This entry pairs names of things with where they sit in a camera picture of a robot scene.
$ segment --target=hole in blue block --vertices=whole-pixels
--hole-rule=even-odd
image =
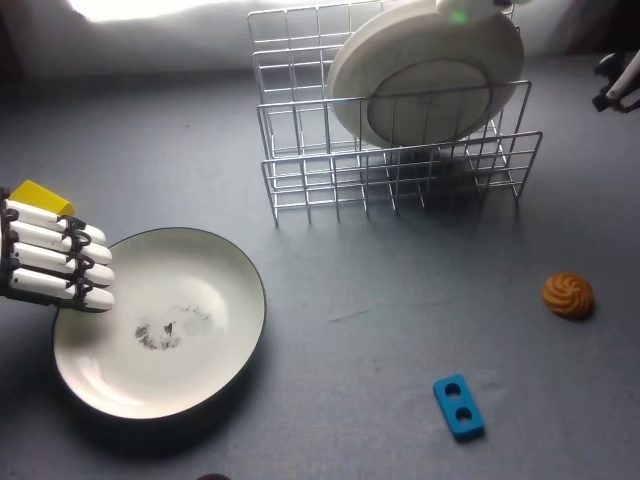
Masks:
[[[469,423],[471,421],[471,410],[466,407],[461,407],[456,410],[456,418],[460,423]]]
[[[460,393],[460,385],[457,383],[450,383],[444,387],[444,394],[449,398],[458,398]]]

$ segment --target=gray table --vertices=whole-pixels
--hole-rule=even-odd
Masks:
[[[268,319],[224,400],[167,435],[89,418],[55,373],[54,310],[2,299],[0,478],[636,478],[640,114],[595,113],[593,62],[529,62],[525,128],[546,136],[519,213],[492,194],[482,211],[396,217],[386,204],[338,223],[327,209],[280,229],[250,73],[5,101],[0,183],[46,184],[114,241],[175,225],[227,237],[260,270]],[[541,301],[563,270],[593,284],[588,323]],[[455,372],[487,425],[465,446],[431,391]]]

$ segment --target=yellow block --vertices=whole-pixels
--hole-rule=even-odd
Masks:
[[[16,188],[10,198],[16,202],[26,203],[58,215],[73,215],[73,205],[68,200],[31,180],[26,180]]]

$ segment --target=blue rectangular block with holes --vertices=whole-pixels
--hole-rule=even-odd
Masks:
[[[433,384],[433,393],[458,442],[466,442],[482,435],[484,420],[462,375],[438,380]]]

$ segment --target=white wall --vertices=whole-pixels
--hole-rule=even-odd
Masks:
[[[534,0],[519,7],[516,23],[527,53],[561,53],[615,1]],[[221,2],[154,19],[107,23],[88,22],[66,0],[8,0],[3,9],[28,77],[53,78],[248,68],[247,13],[301,3]],[[589,12],[586,20],[584,11]],[[578,12],[583,17],[579,22]]]

